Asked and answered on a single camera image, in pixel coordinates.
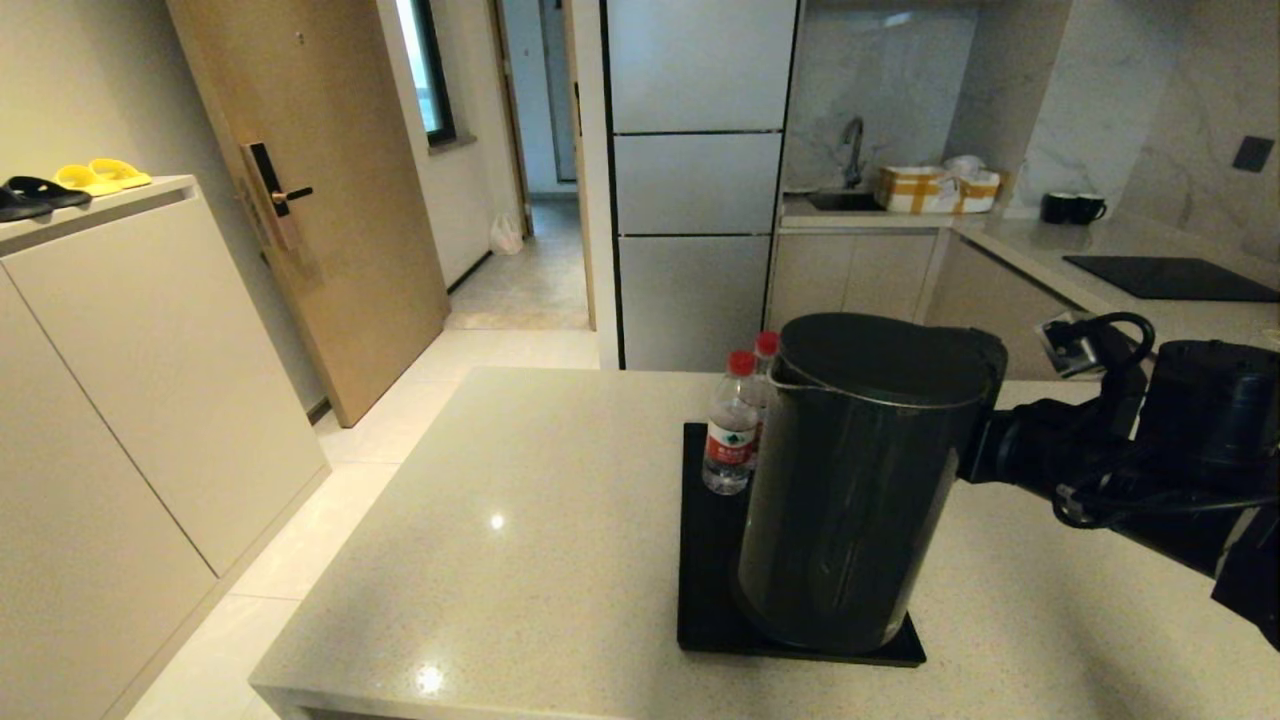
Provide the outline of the red-capped water bottle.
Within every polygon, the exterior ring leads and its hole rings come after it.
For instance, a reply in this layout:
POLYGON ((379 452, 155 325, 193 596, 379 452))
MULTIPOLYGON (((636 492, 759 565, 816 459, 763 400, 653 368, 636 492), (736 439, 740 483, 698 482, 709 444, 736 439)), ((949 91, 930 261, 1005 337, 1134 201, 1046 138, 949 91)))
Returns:
POLYGON ((701 480, 716 495, 739 495, 753 477, 753 459, 762 427, 755 363, 749 351, 732 351, 710 397, 701 480))
POLYGON ((769 370, 778 348, 780 336, 776 332, 763 331, 756 336, 753 350, 754 368, 749 378, 748 387, 744 391, 744 398, 751 407, 755 409, 756 414, 755 436, 751 443, 750 457, 748 460, 748 466, 751 474, 755 473, 759 462, 760 445, 764 436, 764 424, 768 413, 767 409, 773 395, 769 382, 769 370))

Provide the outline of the beige kitchen counter cabinets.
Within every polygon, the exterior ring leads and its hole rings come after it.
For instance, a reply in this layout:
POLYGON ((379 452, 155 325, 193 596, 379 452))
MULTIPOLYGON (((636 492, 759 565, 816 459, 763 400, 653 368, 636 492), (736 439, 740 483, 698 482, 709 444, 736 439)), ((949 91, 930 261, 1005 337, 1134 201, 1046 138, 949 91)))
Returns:
POLYGON ((1102 314, 954 231, 778 234, 764 328, 838 311, 986 331, 1002 340, 1011 380, 1059 378, 1039 324, 1102 314))

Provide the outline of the black rectangular tray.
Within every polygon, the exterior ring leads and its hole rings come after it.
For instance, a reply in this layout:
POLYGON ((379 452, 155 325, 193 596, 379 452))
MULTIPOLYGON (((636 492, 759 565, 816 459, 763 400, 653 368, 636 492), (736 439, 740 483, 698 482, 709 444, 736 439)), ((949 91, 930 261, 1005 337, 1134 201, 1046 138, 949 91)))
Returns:
POLYGON ((701 479, 707 424, 684 424, 676 637, 700 653, 791 659, 831 664, 919 667, 925 650, 910 616, 896 635, 864 653, 790 646, 762 633, 740 606, 739 551, 750 493, 722 496, 701 479))

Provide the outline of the light wooden door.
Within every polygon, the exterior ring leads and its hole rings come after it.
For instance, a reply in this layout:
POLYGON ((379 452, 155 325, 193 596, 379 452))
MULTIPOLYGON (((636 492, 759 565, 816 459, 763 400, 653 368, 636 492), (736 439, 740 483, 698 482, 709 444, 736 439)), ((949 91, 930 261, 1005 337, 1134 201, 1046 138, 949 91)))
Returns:
POLYGON ((378 0, 165 0, 236 192, 338 423, 442 333, 448 301, 378 0), (242 143, 265 142, 300 246, 271 241, 242 143))

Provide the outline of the black slipper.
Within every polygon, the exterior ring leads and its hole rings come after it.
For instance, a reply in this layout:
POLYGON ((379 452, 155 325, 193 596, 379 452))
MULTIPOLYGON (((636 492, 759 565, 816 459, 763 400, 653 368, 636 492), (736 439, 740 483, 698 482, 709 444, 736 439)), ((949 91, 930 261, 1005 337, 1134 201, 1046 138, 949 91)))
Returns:
POLYGON ((3 187, 22 206, 42 208, 50 211, 84 208, 93 200, 92 195, 82 190, 70 190, 51 179, 31 176, 14 176, 3 187))
POLYGON ((0 186, 0 223, 35 219, 52 211, 54 208, 40 199, 31 199, 6 186, 0 186))

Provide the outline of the beige shoe cabinet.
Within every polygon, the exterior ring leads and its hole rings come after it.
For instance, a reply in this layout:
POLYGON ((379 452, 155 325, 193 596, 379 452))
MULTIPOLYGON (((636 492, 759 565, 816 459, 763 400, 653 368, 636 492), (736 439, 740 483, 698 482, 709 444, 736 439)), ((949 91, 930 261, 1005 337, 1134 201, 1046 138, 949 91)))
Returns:
POLYGON ((192 176, 0 225, 0 720, 118 720, 330 468, 192 176))

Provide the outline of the yellow white box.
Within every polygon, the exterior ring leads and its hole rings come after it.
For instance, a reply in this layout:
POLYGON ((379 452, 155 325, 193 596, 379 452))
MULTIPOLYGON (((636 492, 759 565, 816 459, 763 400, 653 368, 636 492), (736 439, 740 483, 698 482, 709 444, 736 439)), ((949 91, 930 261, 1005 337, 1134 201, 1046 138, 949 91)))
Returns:
POLYGON ((874 199, 890 213, 952 214, 960 191, 957 179, 941 167, 881 167, 874 199))

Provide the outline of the yellow slipper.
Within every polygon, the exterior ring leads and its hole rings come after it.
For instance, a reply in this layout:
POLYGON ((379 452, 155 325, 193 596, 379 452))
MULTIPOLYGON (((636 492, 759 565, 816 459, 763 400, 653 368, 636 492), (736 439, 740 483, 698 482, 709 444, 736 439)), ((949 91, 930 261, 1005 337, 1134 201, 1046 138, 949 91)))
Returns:
POLYGON ((118 181, 97 173, 92 167, 81 164, 61 167, 54 181, 67 190, 87 193, 93 199, 123 191, 118 181))
POLYGON ((136 190, 154 182, 151 174, 116 159, 96 158, 88 164, 88 168, 101 182, 113 184, 119 190, 136 190))

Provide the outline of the black electric kettle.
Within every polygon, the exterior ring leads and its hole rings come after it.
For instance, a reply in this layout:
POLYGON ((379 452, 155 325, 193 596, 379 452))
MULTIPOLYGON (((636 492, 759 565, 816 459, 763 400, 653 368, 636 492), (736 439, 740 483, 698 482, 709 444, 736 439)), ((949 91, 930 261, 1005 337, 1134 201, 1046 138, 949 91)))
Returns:
POLYGON ((899 634, 1007 361, 972 327, 860 313, 783 327, 736 570, 763 634, 824 653, 899 634))

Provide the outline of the dark framed window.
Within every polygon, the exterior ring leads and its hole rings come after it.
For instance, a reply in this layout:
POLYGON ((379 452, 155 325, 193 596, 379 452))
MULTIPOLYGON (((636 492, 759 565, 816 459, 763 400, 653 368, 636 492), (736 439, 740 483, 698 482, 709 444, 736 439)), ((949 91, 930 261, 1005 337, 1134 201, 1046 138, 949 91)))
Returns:
POLYGON ((431 0, 396 0, 419 114, 430 149, 458 138, 431 0))

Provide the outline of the cardboard box with yellow tape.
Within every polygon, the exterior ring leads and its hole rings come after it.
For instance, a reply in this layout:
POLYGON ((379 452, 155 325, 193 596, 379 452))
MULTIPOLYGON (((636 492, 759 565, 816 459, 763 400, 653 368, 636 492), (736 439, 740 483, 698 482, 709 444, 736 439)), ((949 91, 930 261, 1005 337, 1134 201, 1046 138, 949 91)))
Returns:
POLYGON ((957 155, 942 164, 940 201, 954 215, 987 213, 995 206, 1002 176, 977 155, 957 155))

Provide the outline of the black induction cooktop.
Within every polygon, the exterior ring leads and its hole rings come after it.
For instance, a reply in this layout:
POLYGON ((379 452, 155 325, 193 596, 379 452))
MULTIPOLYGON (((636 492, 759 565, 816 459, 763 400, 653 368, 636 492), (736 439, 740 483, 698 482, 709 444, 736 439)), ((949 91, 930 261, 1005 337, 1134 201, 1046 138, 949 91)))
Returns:
POLYGON ((1198 258, 1066 255, 1062 260, 1137 299, 1280 304, 1280 291, 1198 258))

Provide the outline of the tall white refrigerator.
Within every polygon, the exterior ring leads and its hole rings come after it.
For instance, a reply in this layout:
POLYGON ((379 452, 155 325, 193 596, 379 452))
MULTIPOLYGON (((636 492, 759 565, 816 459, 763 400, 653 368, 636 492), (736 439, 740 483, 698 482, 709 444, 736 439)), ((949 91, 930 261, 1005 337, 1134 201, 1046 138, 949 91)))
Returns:
POLYGON ((762 329, 801 0, 604 0, 620 365, 717 372, 762 329))

